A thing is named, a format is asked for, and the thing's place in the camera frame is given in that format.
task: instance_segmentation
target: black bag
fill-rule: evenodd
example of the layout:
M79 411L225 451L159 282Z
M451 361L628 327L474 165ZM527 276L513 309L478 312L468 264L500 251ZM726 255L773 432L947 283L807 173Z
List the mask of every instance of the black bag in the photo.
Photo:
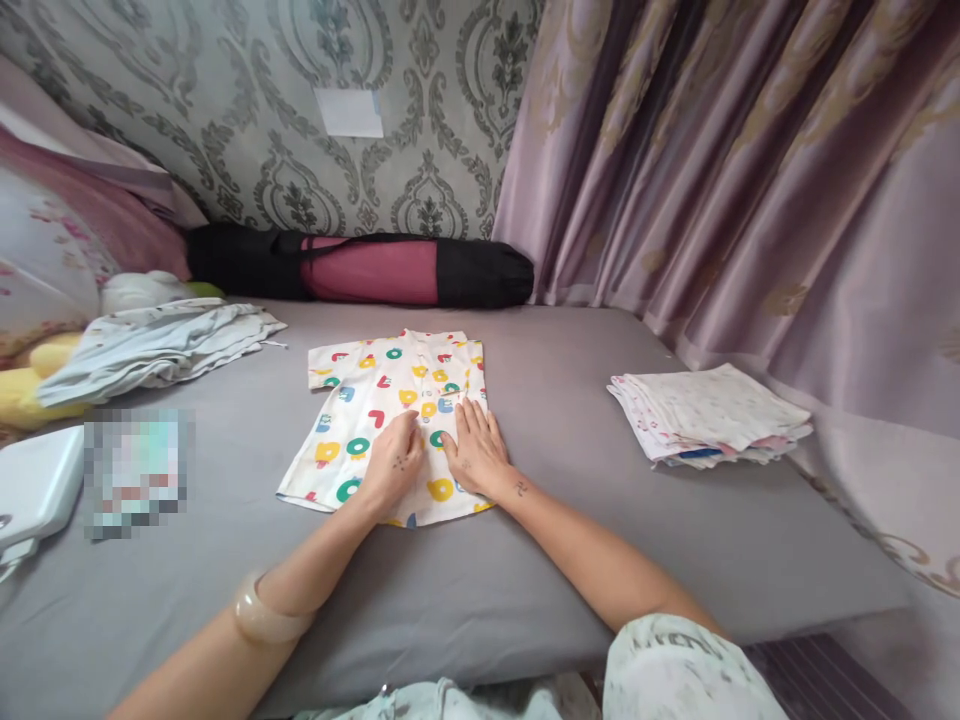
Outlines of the black bag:
M232 223L191 230L187 262L195 280L230 295L445 308L522 305L534 277L533 263L506 243L400 233L323 238Z

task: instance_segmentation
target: hand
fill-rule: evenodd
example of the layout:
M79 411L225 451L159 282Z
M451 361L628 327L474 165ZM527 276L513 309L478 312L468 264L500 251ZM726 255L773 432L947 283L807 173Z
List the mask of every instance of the hand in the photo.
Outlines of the hand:
M373 441L367 474L353 497L360 496L380 519L413 487L423 465L417 411L397 415Z
M456 412L459 445L448 433L443 434L450 472L468 492L496 502L499 493L512 486L514 472L497 419L492 412L484 416L479 403L472 400L459 403Z

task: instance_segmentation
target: folded cloth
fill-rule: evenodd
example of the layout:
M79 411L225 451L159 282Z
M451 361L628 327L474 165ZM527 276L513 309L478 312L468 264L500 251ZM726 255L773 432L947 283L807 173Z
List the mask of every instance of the folded cloth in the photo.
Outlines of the folded cloth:
M135 387L192 380L261 348L283 330L263 308L220 298L179 300L97 318L70 362L37 388L44 407L101 403Z
M732 365L699 372L615 375L607 389L655 463L710 468L766 464L813 432L810 413Z

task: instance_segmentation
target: shirt sleeve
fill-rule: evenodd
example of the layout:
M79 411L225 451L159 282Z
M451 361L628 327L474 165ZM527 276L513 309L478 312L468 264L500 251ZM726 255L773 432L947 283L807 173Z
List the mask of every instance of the shirt sleeve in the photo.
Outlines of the shirt sleeve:
M786 720L763 677L731 642L676 615L620 630L607 654L606 720Z
M365 340L324 345L307 352L307 385L311 390L336 387L346 380L363 360Z

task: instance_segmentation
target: mattress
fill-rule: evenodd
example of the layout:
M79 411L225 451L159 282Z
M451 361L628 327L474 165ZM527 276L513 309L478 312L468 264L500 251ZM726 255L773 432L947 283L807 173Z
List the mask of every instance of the mattress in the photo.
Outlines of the mattress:
M605 385L617 373L683 366L625 312L263 304L289 323L272 338L287 349L112 403L193 412L186 507L132 539L100 543L84 538L75 514L18 585L2 588L4 717L102 717L228 604L246 573L319 527L326 515L274 497L325 399L307 390L307 350L405 327L482 340L488 398L515 464L661 563L736 641L906 604L893 563L787 463L651 469ZM446 676L471 686L595 668L610 641L502 511L383 526L257 717L358 702L384 684Z

